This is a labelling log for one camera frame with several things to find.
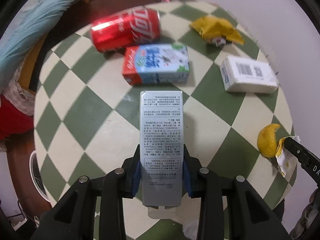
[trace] red cloth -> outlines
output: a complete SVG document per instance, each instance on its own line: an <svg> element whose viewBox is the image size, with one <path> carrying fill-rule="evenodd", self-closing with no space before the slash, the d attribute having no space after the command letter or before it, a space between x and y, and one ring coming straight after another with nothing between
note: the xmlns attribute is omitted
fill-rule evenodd
<svg viewBox="0 0 320 240"><path fill-rule="evenodd" d="M33 128L33 116L25 115L0 95L0 140L14 133L25 133Z"/></svg>

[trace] green and white checkered surface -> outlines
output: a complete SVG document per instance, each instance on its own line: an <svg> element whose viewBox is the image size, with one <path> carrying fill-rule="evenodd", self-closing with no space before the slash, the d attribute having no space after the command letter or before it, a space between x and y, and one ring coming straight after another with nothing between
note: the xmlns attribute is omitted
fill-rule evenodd
<svg viewBox="0 0 320 240"><path fill-rule="evenodd" d="M281 88L271 95L226 93L218 68L227 54L267 62L266 57L222 8L204 2L148 7L160 11L162 37L158 43L188 46L191 74L187 84L131 87L121 75L123 55L98 53L89 39L90 26L47 55L39 78L34 125L38 164L52 206L81 175L104 176L133 156L139 143L140 91L182 90L185 144L190 154L221 176L244 176L273 209L294 184L296 160L291 160L283 178L275 160L259 154L256 142L259 131L270 123L282 125L277 139L294 134L284 93ZM189 27L206 14L228 19L245 44L223 49L207 46ZM154 220L148 217L138 192L136 198L124 199L128 239L185 239L181 225L196 219L199 208L198 199L184 195L176 218ZM99 205L96 213L94 237L98 240Z"/></svg>

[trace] lemon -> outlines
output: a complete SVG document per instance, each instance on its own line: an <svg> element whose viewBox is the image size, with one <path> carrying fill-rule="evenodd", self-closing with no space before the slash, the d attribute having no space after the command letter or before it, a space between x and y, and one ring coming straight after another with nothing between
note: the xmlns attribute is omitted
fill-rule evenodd
<svg viewBox="0 0 320 240"><path fill-rule="evenodd" d="M276 156L277 151L277 140L276 140L276 131L281 127L277 123L268 124L263 128L258 135L258 149L260 153L267 157L272 158Z"/></svg>

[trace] red coca-cola can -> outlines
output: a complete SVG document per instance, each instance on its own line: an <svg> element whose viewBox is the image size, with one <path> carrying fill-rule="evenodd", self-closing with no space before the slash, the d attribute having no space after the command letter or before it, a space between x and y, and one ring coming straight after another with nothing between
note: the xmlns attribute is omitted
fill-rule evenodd
<svg viewBox="0 0 320 240"><path fill-rule="evenodd" d="M101 18L91 28L92 43L99 52L151 43L159 37L159 12L145 7Z"/></svg>

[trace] silver bolt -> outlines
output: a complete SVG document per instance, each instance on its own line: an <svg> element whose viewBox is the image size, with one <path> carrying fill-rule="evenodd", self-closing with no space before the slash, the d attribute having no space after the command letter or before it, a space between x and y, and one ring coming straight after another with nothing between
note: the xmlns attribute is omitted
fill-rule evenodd
<svg viewBox="0 0 320 240"><path fill-rule="evenodd" d="M209 170L207 168L200 168L199 171L201 174L208 174L209 173Z"/></svg>
<svg viewBox="0 0 320 240"><path fill-rule="evenodd" d="M245 178L241 175L238 175L236 176L236 180L239 181L239 182L244 182L245 181Z"/></svg>
<svg viewBox="0 0 320 240"><path fill-rule="evenodd" d="M84 183L84 182L86 182L88 180L88 177L87 176L81 176L80 178L79 178L79 182L80 183Z"/></svg>
<svg viewBox="0 0 320 240"><path fill-rule="evenodd" d="M122 173L124 173L124 169L122 169L122 168L117 168L117 169L115 169L115 173L116 174L122 174Z"/></svg>

